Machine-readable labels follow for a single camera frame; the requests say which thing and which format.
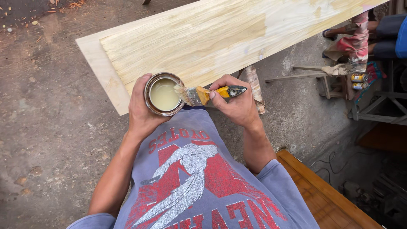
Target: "forearm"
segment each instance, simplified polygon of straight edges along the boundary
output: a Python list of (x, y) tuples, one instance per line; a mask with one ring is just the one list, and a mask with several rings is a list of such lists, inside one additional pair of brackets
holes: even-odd
[(129, 189), (133, 162), (142, 141), (142, 137), (124, 135), (119, 150), (96, 185), (88, 215), (109, 213), (117, 217)]
[(256, 174), (271, 160), (277, 159), (260, 119), (243, 131), (243, 158), (249, 170)]

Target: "shirt sleeve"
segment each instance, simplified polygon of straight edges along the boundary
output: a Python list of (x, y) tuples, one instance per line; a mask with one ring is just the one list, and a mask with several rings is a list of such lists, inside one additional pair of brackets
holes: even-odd
[(113, 229), (116, 218), (108, 213), (97, 213), (78, 219), (67, 229)]
[(299, 228), (319, 228), (293, 179), (280, 162), (271, 160), (256, 176)]

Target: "blue clothing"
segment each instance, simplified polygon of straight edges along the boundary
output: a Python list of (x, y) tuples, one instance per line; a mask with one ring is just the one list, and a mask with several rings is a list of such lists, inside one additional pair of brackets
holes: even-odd
[(181, 110), (138, 151), (117, 219), (86, 216), (68, 229), (318, 229), (285, 168), (254, 176), (229, 154), (205, 110)]
[(398, 58), (407, 58), (407, 17), (400, 26), (396, 41), (396, 55)]

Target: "paint can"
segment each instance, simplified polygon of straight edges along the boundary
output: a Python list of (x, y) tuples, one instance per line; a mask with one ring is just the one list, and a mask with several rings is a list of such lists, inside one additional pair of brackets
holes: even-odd
[(153, 75), (147, 81), (146, 86), (144, 88), (144, 99), (146, 101), (147, 107), (150, 109), (151, 112), (153, 112), (154, 114), (157, 114), (157, 115), (168, 117), (168, 116), (173, 116), (176, 113), (178, 113), (178, 111), (180, 111), (182, 109), (182, 107), (184, 106), (185, 102), (183, 100), (181, 100), (181, 98), (180, 98), (173, 108), (170, 108), (167, 110), (159, 109), (156, 105), (154, 105), (154, 103), (153, 103), (154, 98), (153, 98), (153, 100), (151, 99), (152, 88), (160, 80), (163, 80), (163, 79), (167, 79), (167, 80), (169, 79), (169, 80), (174, 81), (175, 84), (184, 86), (184, 83), (182, 82), (182, 80), (178, 76), (176, 76), (172, 73), (157, 73), (157, 74)]
[(368, 79), (368, 74), (365, 73), (353, 73), (350, 77), (353, 82), (365, 82)]
[(368, 83), (363, 83), (363, 82), (361, 82), (361, 83), (353, 83), (352, 84), (352, 88), (355, 89), (355, 90), (362, 90), (362, 89), (367, 88), (368, 86), (369, 86)]

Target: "sandal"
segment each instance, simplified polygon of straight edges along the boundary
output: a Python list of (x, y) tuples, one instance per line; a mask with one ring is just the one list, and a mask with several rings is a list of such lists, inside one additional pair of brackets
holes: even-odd
[(335, 35), (335, 36), (333, 36), (333, 37), (327, 37), (327, 36), (325, 36), (325, 32), (328, 31), (328, 30), (331, 30), (331, 29), (326, 29), (326, 30), (322, 31), (322, 36), (323, 36), (323, 37), (326, 37), (326, 38), (329, 38), (329, 39), (331, 39), (332, 41), (335, 41), (335, 40), (338, 38), (338, 35)]

